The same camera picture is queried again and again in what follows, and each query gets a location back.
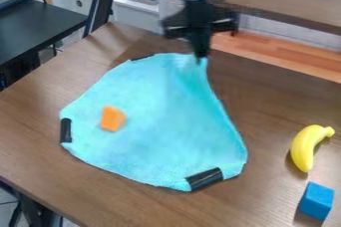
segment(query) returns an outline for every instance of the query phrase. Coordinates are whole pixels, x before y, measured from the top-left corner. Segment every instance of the blue cube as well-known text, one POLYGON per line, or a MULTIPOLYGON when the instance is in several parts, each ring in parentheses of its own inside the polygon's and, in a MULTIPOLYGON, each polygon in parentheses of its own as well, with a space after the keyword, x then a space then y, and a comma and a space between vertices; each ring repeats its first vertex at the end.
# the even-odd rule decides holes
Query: blue cube
POLYGON ((298 210, 303 214, 324 221, 333 206, 334 190, 309 182, 299 202, 298 210))

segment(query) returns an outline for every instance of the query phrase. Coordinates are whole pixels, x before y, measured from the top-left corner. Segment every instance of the orange sponge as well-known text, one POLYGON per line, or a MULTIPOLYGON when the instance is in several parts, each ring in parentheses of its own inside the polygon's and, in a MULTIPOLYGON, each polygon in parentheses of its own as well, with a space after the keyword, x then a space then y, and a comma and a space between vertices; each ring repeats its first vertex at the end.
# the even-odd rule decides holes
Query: orange sponge
POLYGON ((125 123, 126 116, 120 110, 103 107, 100 127, 108 131, 117 131, 125 123))

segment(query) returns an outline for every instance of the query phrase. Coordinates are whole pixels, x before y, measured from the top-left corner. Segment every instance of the turquoise cloth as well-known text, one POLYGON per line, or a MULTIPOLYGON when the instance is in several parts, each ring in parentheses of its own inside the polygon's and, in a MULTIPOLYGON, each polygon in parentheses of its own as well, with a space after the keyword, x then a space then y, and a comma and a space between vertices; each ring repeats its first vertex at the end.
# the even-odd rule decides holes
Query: turquoise cloth
POLYGON ((157 54, 107 72, 60 112, 72 120, 62 143, 86 163, 154 186, 190 191, 186 177, 219 167, 238 175, 246 148, 211 90, 207 59, 157 54), (125 113, 117 132, 100 129, 104 106, 125 113))

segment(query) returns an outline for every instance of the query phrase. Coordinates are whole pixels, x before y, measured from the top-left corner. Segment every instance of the table leg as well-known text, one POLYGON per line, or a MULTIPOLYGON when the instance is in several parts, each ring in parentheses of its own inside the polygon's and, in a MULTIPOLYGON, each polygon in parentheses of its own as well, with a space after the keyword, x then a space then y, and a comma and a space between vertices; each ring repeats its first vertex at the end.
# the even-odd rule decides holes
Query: table leg
POLYGON ((93 20, 94 20, 97 2, 98 2, 98 0, 93 0, 91 3, 87 24, 86 24, 86 27, 84 29, 83 38, 85 38, 89 35, 90 28, 91 28, 91 26, 93 24, 93 20))
POLYGON ((113 0, 99 0, 92 31, 96 31, 102 25, 108 23, 112 6, 113 0))

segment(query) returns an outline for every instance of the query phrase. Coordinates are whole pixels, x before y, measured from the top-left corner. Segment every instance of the toy banana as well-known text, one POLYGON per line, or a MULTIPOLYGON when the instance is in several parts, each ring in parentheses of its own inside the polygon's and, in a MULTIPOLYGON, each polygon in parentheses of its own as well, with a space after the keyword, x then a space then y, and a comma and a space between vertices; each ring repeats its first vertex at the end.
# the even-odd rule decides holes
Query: toy banana
POLYGON ((309 125, 297 133, 290 147, 293 162, 303 172, 308 172, 314 161, 314 147, 324 137, 331 137, 335 130, 328 126, 309 125))

